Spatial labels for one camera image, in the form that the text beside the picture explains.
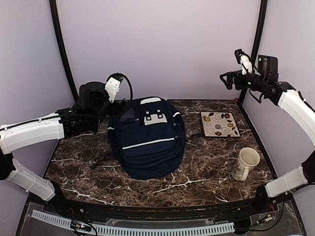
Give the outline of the navy blue student backpack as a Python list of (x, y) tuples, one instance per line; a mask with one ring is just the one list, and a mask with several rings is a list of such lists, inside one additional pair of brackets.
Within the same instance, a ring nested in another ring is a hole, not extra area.
[(109, 120), (107, 134), (112, 149), (109, 156), (139, 180), (174, 172), (188, 142), (180, 112), (160, 97), (132, 100), (127, 112)]

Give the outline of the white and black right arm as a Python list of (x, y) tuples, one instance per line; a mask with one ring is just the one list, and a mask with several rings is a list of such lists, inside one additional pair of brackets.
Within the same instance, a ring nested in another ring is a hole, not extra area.
[[(279, 81), (278, 59), (272, 56), (259, 55), (257, 63), (241, 49), (234, 52), (240, 70), (220, 75), (220, 80), (228, 90), (249, 89), (257, 91), (260, 97), (270, 100), (283, 113), (288, 115), (306, 134), (313, 144), (315, 142), (315, 110), (307, 103), (301, 92), (290, 83)], [(256, 191), (256, 199), (251, 203), (255, 213), (262, 213), (270, 205), (270, 199), (315, 183), (315, 154), (297, 168), (260, 186)]]

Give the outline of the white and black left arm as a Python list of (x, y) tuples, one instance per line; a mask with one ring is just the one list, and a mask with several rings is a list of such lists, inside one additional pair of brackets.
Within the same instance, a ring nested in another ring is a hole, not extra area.
[(0, 127), (0, 178), (14, 183), (42, 200), (58, 214), (69, 211), (69, 202), (63, 199), (56, 184), (45, 180), (24, 167), (13, 157), (13, 151), (50, 140), (76, 137), (84, 132), (96, 133), (106, 117), (115, 116), (123, 108), (115, 97), (122, 78), (113, 76), (102, 82), (80, 86), (79, 98), (71, 108), (61, 109), (41, 118)]

